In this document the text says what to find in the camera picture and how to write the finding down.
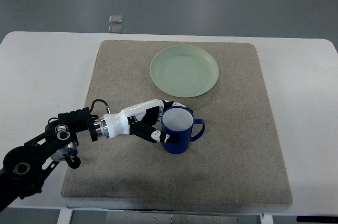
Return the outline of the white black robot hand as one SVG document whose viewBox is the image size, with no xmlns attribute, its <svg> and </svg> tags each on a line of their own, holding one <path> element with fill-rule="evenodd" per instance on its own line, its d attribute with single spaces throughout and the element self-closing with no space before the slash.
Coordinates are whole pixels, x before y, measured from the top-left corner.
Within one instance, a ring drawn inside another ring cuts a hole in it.
<svg viewBox="0 0 338 224">
<path fill-rule="evenodd" d="M 121 110 L 117 114 L 104 114 L 94 122 L 97 135 L 115 138 L 120 134 L 136 135 L 151 143 L 177 143 L 176 136 L 165 133 L 154 125 L 161 121 L 164 111 L 185 105 L 161 99 L 153 99 Z"/>
</svg>

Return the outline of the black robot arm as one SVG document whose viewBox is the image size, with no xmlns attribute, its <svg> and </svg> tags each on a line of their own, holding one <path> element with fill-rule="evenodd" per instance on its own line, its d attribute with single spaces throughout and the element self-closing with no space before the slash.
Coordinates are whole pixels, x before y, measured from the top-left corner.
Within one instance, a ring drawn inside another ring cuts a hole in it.
<svg viewBox="0 0 338 224">
<path fill-rule="evenodd" d="M 81 161 L 70 146 L 78 146 L 77 134 L 89 131 L 92 141 L 101 132 L 95 124 L 98 116 L 93 107 L 58 114 L 50 118 L 45 131 L 9 151 L 1 169 L 1 209 L 7 208 L 17 198 L 24 199 L 41 193 L 45 180 L 59 162 L 77 169 Z"/>
</svg>

